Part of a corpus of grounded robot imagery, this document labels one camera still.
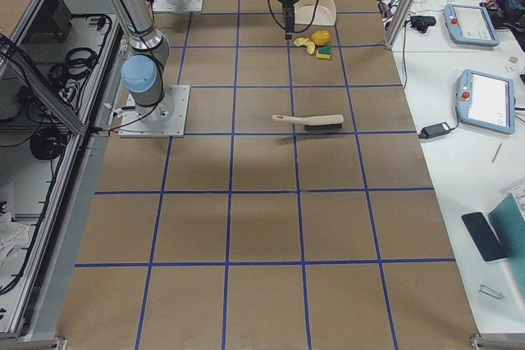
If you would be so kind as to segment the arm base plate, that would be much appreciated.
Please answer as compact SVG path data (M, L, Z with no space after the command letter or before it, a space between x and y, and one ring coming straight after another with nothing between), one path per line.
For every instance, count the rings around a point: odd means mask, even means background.
M154 0L153 11L159 14L201 12L203 0Z
M124 127L118 129L122 138L181 138L185 135L185 122L189 106L189 85L165 85L164 99L157 105L152 114L137 107L129 93L127 106L134 109L125 111L122 117Z

